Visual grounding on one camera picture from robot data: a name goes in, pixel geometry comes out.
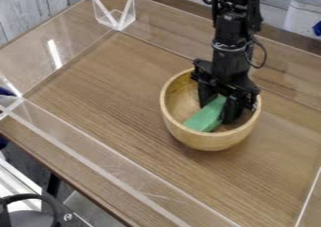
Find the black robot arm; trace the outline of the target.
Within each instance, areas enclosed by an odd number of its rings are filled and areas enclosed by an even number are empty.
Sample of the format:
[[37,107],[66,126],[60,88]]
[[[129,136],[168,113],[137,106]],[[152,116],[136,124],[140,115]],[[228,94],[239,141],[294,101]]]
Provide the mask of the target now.
[[251,62],[254,48],[262,43],[255,38],[260,31],[260,0],[204,0],[211,6],[213,38],[211,60],[195,59],[191,79],[197,83],[199,104],[223,97],[219,116],[232,123],[247,109],[254,109],[259,88],[250,78],[250,69],[260,68]]

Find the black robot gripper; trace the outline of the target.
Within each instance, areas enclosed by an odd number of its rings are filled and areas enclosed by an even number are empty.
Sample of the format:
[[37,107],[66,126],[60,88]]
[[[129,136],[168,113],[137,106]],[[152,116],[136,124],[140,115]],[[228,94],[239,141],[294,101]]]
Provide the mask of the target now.
[[197,84],[199,106],[204,107],[218,95],[224,96],[224,124],[231,124],[240,117],[243,109],[251,109],[256,101],[259,88],[248,77],[251,56],[251,43],[230,49],[213,45],[211,61],[199,58],[192,60],[189,78]]

